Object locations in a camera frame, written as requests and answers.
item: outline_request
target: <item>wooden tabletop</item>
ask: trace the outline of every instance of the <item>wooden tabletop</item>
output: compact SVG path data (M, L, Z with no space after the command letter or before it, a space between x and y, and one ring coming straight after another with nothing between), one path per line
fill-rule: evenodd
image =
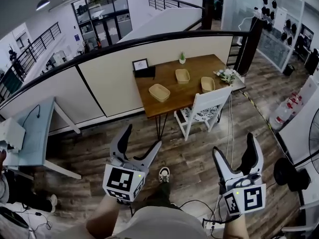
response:
M155 78L135 78L139 89L146 116L152 118L168 112L192 106L196 93L202 94L201 77L212 77L216 89L227 87L213 72L226 69L227 66L215 55L187 58L181 65L178 60L156 65ZM176 69L187 69L190 80L188 84L178 84ZM152 97L149 88L159 83L170 91L169 99L161 103Z

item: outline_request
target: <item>black metal railing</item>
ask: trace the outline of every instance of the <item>black metal railing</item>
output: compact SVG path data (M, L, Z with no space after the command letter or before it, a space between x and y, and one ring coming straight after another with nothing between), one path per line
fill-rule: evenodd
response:
M18 90L32 66L51 42L61 33L58 22L48 28L12 61L12 65L0 80L0 102Z
M154 7L157 10L165 10L167 8L199 8L204 9L204 7L181 1L181 0L149 0L149 6Z

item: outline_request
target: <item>glass wall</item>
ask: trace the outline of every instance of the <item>glass wall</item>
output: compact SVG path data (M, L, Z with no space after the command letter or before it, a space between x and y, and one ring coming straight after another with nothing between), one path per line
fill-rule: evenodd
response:
M132 31L127 0L79 0L72 6L83 39L92 49L115 44Z

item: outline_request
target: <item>wooden floor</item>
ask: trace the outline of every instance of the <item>wooden floor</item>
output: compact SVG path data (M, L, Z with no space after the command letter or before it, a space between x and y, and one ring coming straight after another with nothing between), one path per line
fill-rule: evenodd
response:
M295 59L292 59L292 62L297 70L290 77L286 77L256 53L246 76L246 92L265 116L268 116L292 91L299 90L306 81L308 76L302 63ZM233 95L232 114L234 134L230 127L227 159L231 162L233 156L233 167L237 168L246 149L247 133L253 133L264 155L263 180L267 186L272 185L275 182L274 163L283 157L273 134L254 106L240 92ZM212 132L207 132L205 124L195 123L192 125L188 141L185 142L173 115L169 115L162 147L150 167L138 201L157 187L159 169L168 166L172 173L171 201L180 206L186 201L198 199L214 208L218 197L219 178L212 159L212 149L218 146L226 153L228 118L229 103L225 105L221 121ZM57 220L58 217L64 217L68 218L70 224L82 222L95 210L105 195L102 181L105 164L110 162L109 143L118 130L129 123L133 124L133 131L127 156L132 158L143 155L157 138L156 124L153 120L147 120L145 114L85 129L81 135L67 133L49 137L48 160L83 177L82 180L75 180L52 171L36 172L35 189L45 189L58 196L59 206L55 213ZM281 227L294 222L299 215L298 195L290 192L287 186L270 186L267 189L266 200L265 209L246 215L248 232L252 239L270 239ZM200 219L211 216L207 207L197 202L185 205L183 210ZM225 219L226 209L223 201L220 212L221 218ZM125 227L130 217L129 209L123 207L116 224L116 233ZM69 226L67 222L63 222L65 228Z

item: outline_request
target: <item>black and white sneaker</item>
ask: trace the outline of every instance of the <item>black and white sneaker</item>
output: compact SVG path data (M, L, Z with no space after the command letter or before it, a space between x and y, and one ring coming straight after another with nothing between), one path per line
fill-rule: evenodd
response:
M162 167L159 171L159 183L168 183L169 182L169 168L168 167Z

